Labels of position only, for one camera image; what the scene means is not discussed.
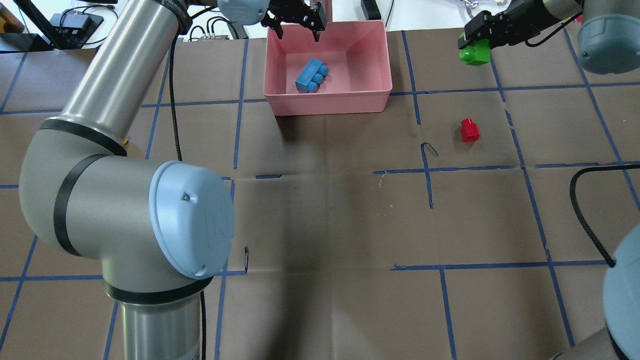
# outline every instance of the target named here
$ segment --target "blue toy block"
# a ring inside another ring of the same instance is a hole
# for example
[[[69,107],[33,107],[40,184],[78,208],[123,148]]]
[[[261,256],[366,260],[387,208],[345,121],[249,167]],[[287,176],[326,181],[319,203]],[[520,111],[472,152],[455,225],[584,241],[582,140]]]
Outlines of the blue toy block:
[[[327,74],[329,68],[320,60],[311,58],[296,79],[296,88],[301,92],[316,92]]]

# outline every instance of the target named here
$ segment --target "pink bin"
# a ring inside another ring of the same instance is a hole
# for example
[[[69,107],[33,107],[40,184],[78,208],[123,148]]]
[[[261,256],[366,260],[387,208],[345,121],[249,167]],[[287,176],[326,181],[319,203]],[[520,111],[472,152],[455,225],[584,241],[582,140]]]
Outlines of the pink bin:
[[[385,23],[331,22],[314,42],[300,25],[283,25],[279,40],[267,36],[264,96],[275,115],[379,113],[391,92],[391,68]],[[316,93],[296,89],[296,78],[316,58],[329,68]]]

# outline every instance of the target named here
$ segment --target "white plastic object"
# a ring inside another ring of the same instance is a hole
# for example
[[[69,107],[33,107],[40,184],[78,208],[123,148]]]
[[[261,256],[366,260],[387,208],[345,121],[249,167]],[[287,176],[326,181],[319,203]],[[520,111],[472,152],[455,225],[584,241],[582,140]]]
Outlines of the white plastic object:
[[[269,0],[218,0],[218,8],[231,21],[254,25],[267,14]]]
[[[640,359],[640,226],[618,245],[614,258],[602,290],[607,327],[629,359]]]
[[[179,161],[162,164],[149,190],[151,223],[164,256],[186,277],[212,277],[227,262],[234,210],[212,170]]]

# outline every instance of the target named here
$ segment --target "red toy block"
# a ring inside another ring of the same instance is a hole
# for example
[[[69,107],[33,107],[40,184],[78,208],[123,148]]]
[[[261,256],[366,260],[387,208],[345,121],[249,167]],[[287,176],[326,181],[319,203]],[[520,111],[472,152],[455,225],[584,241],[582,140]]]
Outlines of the red toy block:
[[[474,142],[480,137],[478,125],[471,119],[462,120],[460,133],[462,134],[462,142]]]

